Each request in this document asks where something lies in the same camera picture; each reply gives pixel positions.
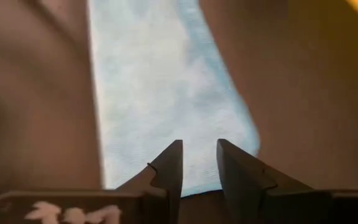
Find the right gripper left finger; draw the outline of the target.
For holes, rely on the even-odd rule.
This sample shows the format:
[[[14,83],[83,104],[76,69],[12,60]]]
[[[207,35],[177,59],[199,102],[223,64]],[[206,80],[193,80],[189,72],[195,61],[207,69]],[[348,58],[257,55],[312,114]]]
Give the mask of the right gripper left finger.
[[[144,223],[178,222],[183,184],[183,141],[175,140],[152,162],[115,189],[141,193]]]

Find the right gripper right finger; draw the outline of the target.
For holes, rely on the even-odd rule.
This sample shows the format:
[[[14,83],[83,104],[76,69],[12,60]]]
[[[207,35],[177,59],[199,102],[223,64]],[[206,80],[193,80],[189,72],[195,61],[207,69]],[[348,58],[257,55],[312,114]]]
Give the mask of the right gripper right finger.
[[[265,210],[270,192],[278,194],[312,188],[267,165],[227,139],[216,148],[219,179],[225,201],[235,223],[276,223]]]

